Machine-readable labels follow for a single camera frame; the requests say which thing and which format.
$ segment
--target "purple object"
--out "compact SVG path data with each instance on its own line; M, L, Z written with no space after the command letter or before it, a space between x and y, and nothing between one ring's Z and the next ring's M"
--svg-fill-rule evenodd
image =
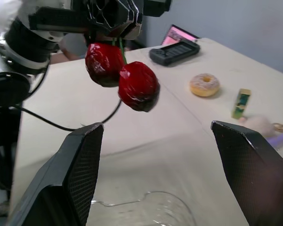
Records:
M273 147L283 146L283 133L281 135L277 136L277 137L273 137L273 138L267 139L267 141Z

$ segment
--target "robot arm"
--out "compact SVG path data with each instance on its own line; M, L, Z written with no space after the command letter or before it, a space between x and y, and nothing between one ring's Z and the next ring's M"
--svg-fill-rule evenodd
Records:
M143 16L161 16L171 0L23 0L7 33L0 35L0 106L24 101L66 33L96 32L134 40Z

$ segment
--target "fake cherry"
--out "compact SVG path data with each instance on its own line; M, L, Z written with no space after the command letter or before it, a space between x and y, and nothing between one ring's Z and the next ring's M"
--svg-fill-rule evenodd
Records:
M156 105L160 84L154 72L144 63L127 64L120 71L118 95L136 111L149 112Z
M88 47L85 63L90 78L95 83L103 87L118 86L119 72L125 65L119 47L92 43Z

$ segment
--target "laptop screen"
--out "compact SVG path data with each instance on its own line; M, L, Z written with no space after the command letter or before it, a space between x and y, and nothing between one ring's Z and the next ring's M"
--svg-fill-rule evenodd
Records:
M188 33L187 31L172 25L171 28L169 29L165 39L162 42L162 45L169 45L169 44L175 44L180 42L181 40L190 40L190 41L195 41L199 37Z

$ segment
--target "donut frosting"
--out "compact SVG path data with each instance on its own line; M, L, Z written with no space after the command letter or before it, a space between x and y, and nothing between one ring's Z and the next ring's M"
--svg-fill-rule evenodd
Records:
M200 75L196 75L191 80L191 86L197 89L208 90L208 89L218 88L220 86L220 83L214 75L200 74Z

